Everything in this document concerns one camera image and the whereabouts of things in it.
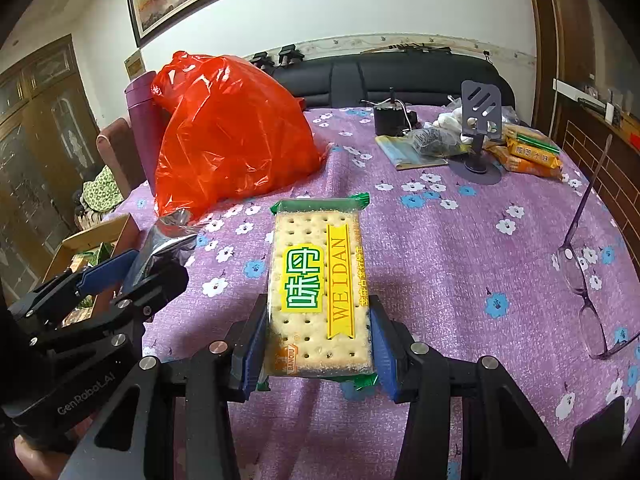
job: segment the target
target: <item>brick wall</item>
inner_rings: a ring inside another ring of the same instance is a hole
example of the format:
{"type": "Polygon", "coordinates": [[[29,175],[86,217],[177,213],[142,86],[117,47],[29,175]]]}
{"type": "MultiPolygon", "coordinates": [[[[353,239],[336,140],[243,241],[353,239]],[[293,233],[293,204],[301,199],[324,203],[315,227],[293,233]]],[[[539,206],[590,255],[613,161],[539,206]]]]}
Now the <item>brick wall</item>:
{"type": "MultiPolygon", "coordinates": [[[[558,144],[590,178],[611,130],[581,109],[563,115],[558,144]]],[[[640,155],[616,134],[593,187],[617,222],[640,277],[640,155]]]]}

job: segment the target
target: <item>red plastic bag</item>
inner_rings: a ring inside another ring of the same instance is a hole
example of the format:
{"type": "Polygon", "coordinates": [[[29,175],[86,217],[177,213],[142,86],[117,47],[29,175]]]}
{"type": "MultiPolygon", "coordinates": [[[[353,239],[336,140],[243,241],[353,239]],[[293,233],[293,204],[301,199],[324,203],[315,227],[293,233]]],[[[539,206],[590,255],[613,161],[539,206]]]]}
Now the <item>red plastic bag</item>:
{"type": "Polygon", "coordinates": [[[299,103],[239,57],[176,52],[151,90],[173,112],[156,169],[160,216],[185,208],[199,219],[217,202],[265,194],[320,168],[299,103]]]}

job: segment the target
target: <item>eyeglasses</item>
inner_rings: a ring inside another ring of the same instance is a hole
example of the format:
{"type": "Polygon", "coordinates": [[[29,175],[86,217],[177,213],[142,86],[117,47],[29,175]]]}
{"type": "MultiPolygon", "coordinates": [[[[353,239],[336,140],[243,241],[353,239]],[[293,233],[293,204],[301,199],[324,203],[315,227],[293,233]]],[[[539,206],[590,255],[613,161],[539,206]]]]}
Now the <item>eyeglasses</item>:
{"type": "Polygon", "coordinates": [[[580,260],[571,245],[571,240],[578,227],[578,221],[580,220],[580,216],[584,210],[584,205],[587,203],[587,199],[591,193],[591,188],[593,188],[593,183],[595,182],[598,172],[600,171],[604,159],[607,156],[607,152],[609,151],[611,139],[612,135],[610,134],[609,137],[607,137],[607,142],[598,165],[591,176],[589,185],[587,186],[587,191],[584,192],[582,200],[580,200],[578,211],[576,211],[574,220],[571,222],[569,230],[564,237],[564,242],[562,243],[562,246],[558,248],[557,253],[558,265],[562,270],[562,275],[564,276],[569,289],[572,293],[580,296],[584,301],[584,305],[578,314],[578,320],[580,320],[580,334],[582,335],[582,340],[587,352],[589,353],[589,357],[592,359],[609,359],[613,354],[621,351],[625,346],[631,344],[632,341],[640,336],[639,332],[627,341],[619,341],[615,343],[615,345],[610,349],[607,347],[607,339],[604,335],[600,316],[598,316],[593,303],[591,303],[589,293],[587,292],[587,281],[584,277],[584,273],[582,272],[580,260]]]}

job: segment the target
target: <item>green cloth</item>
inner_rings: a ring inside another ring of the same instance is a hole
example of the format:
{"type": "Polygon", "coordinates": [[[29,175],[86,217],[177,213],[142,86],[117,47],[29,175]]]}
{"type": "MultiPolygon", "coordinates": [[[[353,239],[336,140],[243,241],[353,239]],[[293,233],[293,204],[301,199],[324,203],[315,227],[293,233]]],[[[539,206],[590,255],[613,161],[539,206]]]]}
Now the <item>green cloth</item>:
{"type": "Polygon", "coordinates": [[[110,211],[124,200],[108,166],[102,168],[93,182],[82,184],[82,197],[91,209],[100,213],[110,211]]]}

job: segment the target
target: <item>purple bedspread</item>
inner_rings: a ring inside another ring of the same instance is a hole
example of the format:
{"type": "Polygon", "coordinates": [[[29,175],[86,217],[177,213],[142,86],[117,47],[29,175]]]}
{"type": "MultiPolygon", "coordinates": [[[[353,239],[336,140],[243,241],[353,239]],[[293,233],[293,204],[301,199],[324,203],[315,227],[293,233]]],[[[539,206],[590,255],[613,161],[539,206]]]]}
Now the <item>purple bedspread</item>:
{"type": "MultiPolygon", "coordinates": [[[[414,107],[434,120],[436,107],[414,107]]],[[[273,229],[269,207],[284,197],[341,197],[368,191],[361,214],[369,290],[389,316],[442,354],[496,356],[568,453],[573,428],[625,396],[625,436],[640,410],[640,346],[606,362],[587,356],[579,335],[580,297],[553,254],[587,180],[567,156],[564,182],[505,173],[475,186],[447,167],[396,171],[374,142],[370,108],[306,112],[316,136],[334,142],[321,172],[292,189],[227,204],[210,216],[188,262],[190,283],[147,325],[145,354],[192,355],[224,337],[266,290],[273,229]]],[[[117,209],[142,230],[155,221],[148,186],[117,209]]],[[[640,284],[620,231],[599,197],[587,202],[573,241],[609,346],[640,328],[640,284]]],[[[271,378],[271,392],[229,406],[244,478],[393,477],[407,405],[381,390],[345,400],[337,383],[271,378]]],[[[452,407],[450,465],[459,471],[461,406],[452,407]]],[[[177,451],[177,473],[184,450],[177,451]]]]}

